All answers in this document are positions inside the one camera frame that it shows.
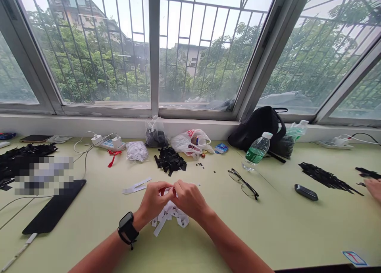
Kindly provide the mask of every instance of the glasses lens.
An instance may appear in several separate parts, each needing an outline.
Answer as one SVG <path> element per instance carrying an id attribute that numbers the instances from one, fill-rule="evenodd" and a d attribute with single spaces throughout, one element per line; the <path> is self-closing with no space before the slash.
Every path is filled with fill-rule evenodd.
<path id="1" fill-rule="evenodd" d="M 243 192 L 245 194 L 247 194 L 248 196 L 254 196 L 255 194 L 253 193 L 253 191 L 245 184 L 243 183 L 241 185 L 241 189 L 243 190 Z"/>
<path id="2" fill-rule="evenodd" d="M 234 181 L 239 181 L 239 177 L 232 171 L 229 171 L 229 176 L 234 180 Z"/>

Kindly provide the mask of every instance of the table surface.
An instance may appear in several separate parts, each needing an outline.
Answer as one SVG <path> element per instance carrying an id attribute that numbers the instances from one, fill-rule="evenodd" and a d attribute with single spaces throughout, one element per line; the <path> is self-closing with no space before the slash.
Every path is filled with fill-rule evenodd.
<path id="1" fill-rule="evenodd" d="M 15 139 L 11 142 L 13 147 L 25 145 Z M 86 150 L 83 144 L 77 150 Z M 73 145 L 71 141 L 58 144 L 59 150 L 54 155 L 76 159 L 79 155 L 73 151 Z M 0 154 L 8 149 L 11 146 L 0 149 Z M 353 150 L 329 150 L 312 143 L 297 143 L 286 164 L 264 158 L 254 172 L 241 167 L 244 152 L 233 147 L 226 154 L 207 154 L 200 159 L 204 169 L 181 154 L 188 163 L 187 170 L 174 172 L 172 177 L 157 168 L 153 156 L 158 150 L 148 151 L 149 160 L 143 164 L 126 161 L 124 151 L 108 168 L 112 158 L 107 151 L 91 150 L 87 158 L 87 183 L 82 191 L 54 230 L 38 235 L 8 272 L 23 272 L 31 267 L 38 272 L 70 270 L 116 229 L 121 217 L 137 210 L 144 191 L 124 195 L 121 190 L 147 177 L 152 181 L 174 183 L 182 179 L 200 184 L 207 203 L 274 270 L 345 264 L 348 263 L 342 254 L 345 250 L 355 251 L 371 266 L 381 266 L 381 206 L 366 188 L 356 185 L 362 178 L 354 169 L 363 167 L 381 172 L 381 151 L 377 145 L 356 144 Z M 323 186 L 302 173 L 298 166 L 302 161 L 334 173 L 365 196 Z M 229 177 L 227 170 L 231 168 L 259 193 L 258 202 L 247 197 Z M 81 179 L 83 174 L 84 156 L 74 164 L 75 179 Z M 319 201 L 312 202 L 297 194 L 295 184 L 315 191 Z M 17 197 L 13 189 L 0 191 L 0 207 Z M 24 245 L 28 236 L 23 236 L 22 230 L 48 200 L 22 199 L 1 211 L 0 266 Z M 167 221 L 158 237 L 153 231 L 150 225 L 142 230 L 135 250 L 129 252 L 117 272 L 124 272 L 127 266 L 135 272 L 168 271 L 168 267 L 181 268 L 183 272 L 230 271 L 194 220 L 184 229 L 175 220 Z"/>

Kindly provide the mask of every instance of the black backpack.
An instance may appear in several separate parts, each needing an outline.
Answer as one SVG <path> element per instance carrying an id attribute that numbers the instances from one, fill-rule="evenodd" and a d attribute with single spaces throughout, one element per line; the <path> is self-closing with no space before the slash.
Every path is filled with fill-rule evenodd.
<path id="1" fill-rule="evenodd" d="M 256 109 L 248 119 L 242 122 L 236 130 L 228 137 L 227 141 L 233 147 L 247 151 L 251 144 L 262 136 L 263 132 L 270 132 L 273 137 L 270 139 L 270 145 L 279 141 L 286 134 L 286 126 L 275 110 L 285 110 L 287 108 L 272 108 L 264 106 Z M 278 132 L 279 122 L 282 128 Z"/>

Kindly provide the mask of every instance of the green bottle label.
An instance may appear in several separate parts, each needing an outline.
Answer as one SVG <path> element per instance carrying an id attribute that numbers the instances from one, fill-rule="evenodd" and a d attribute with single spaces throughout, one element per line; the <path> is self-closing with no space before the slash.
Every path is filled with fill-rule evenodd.
<path id="1" fill-rule="evenodd" d="M 261 150 L 250 147 L 246 152 L 245 158 L 252 163 L 258 164 L 264 155 L 265 153 Z"/>

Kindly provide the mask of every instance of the red ribbon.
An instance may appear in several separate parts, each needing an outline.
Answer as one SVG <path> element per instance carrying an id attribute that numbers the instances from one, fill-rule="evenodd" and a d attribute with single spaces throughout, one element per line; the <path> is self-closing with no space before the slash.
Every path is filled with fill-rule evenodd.
<path id="1" fill-rule="evenodd" d="M 114 160 L 115 160 L 115 156 L 118 155 L 118 154 L 121 154 L 122 151 L 111 151 L 111 150 L 107 150 L 107 152 L 110 154 L 110 155 L 113 155 L 114 157 L 112 158 L 112 161 L 110 164 L 108 164 L 108 167 L 111 168 L 112 164 L 114 163 Z"/>

